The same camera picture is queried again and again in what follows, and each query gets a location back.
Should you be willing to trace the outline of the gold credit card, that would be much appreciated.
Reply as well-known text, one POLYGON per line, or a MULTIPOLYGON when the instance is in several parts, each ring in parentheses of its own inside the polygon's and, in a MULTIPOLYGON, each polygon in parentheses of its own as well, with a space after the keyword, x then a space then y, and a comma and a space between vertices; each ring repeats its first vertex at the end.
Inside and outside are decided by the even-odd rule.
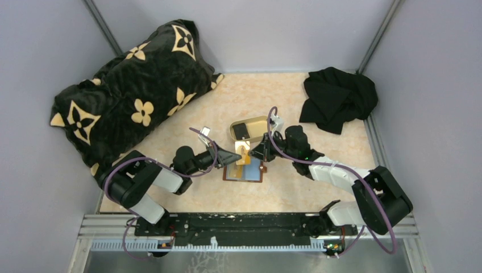
POLYGON ((249 152, 251 150, 251 145, 249 141, 236 141, 235 142, 235 152, 241 156, 241 159, 236 161, 236 165, 244 166, 251 164, 251 157, 249 152))

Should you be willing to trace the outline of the brown leather card holder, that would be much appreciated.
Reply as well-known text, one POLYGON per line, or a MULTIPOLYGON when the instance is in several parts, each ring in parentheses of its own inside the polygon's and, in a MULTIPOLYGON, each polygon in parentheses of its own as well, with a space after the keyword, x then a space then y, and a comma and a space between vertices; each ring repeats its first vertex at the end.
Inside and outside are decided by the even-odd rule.
POLYGON ((225 166, 223 170, 224 181, 237 181, 247 183, 262 183, 263 175, 268 168, 257 158, 250 157, 250 163, 237 165, 236 163, 225 166))

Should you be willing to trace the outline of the beige oval tray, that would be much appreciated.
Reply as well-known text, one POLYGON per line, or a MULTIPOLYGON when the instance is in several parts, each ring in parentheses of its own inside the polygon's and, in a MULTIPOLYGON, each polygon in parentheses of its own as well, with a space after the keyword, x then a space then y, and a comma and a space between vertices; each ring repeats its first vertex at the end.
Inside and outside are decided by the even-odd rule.
POLYGON ((229 127, 230 137, 233 141, 249 141, 249 142, 259 142, 262 140, 263 135, 267 132, 267 116, 262 115, 253 118, 242 119, 233 122, 229 127), (233 125, 245 123, 250 135, 250 138, 245 140, 236 140, 232 129, 233 125))

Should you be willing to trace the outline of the black card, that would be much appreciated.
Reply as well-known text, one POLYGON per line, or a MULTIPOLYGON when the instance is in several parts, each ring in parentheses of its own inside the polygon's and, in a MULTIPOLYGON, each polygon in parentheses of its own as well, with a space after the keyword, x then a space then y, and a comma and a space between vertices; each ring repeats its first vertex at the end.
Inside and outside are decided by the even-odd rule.
POLYGON ((245 123, 239 123, 239 124, 233 125, 232 129, 236 140, 245 140, 250 138, 250 135, 245 123))

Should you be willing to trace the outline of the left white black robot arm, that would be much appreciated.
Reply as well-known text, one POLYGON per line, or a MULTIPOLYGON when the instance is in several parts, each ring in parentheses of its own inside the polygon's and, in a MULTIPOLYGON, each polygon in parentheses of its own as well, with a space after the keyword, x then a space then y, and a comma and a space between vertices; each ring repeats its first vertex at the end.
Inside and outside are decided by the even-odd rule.
POLYGON ((198 155, 191 147, 182 146, 177 149, 172 164, 165 167, 135 150, 116 165, 99 170, 94 177, 109 200, 146 220, 148 228, 156 235, 164 235, 169 231, 171 221, 165 216, 168 214, 166 209, 150 198, 149 188, 154 185, 181 195, 191 186, 193 177, 241 158, 241 155, 226 151, 217 144, 198 155))

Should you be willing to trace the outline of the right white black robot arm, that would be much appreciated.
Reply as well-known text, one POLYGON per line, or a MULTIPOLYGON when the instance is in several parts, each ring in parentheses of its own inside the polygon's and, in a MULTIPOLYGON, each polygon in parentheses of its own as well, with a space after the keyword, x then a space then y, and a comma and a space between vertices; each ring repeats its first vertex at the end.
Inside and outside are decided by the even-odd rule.
POLYGON ((285 158, 301 176, 324 181, 355 197, 355 201, 333 201, 321 212, 320 227, 335 234, 342 226, 366 226, 377 234, 388 233, 413 210, 413 204, 392 173, 383 166, 374 169, 349 167, 311 148, 301 126, 290 126, 282 135, 264 134, 249 155, 264 162, 285 158))

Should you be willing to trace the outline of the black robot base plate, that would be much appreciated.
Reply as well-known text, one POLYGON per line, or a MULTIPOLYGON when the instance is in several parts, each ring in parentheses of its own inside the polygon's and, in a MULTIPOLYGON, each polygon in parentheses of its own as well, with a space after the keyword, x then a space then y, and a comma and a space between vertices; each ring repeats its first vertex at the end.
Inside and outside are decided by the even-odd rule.
POLYGON ((167 236, 175 246, 307 246, 323 235, 357 235, 356 227, 334 226, 319 213, 171 213, 156 224, 139 219, 136 236, 167 236))

